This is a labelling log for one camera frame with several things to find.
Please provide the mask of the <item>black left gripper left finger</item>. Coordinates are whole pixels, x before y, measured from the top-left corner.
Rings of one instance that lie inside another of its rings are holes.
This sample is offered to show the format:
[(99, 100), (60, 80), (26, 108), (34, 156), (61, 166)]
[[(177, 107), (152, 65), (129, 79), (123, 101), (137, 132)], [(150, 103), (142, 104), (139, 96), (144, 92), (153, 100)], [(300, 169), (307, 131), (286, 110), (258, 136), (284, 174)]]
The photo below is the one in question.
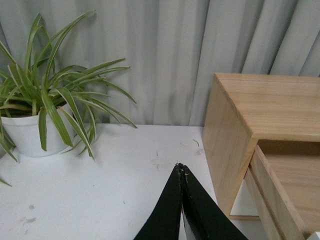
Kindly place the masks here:
[(135, 236), (136, 240), (177, 240), (179, 238), (182, 187), (181, 165), (176, 164), (151, 215)]

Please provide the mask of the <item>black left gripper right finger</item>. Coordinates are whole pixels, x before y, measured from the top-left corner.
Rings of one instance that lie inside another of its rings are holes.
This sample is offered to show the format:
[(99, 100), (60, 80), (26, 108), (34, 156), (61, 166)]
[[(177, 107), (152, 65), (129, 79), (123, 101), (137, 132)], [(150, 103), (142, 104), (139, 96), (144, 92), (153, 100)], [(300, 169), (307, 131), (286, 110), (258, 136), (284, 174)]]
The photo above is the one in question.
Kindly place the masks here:
[(182, 215), (188, 240), (246, 240), (247, 237), (226, 217), (195, 175), (180, 165)]

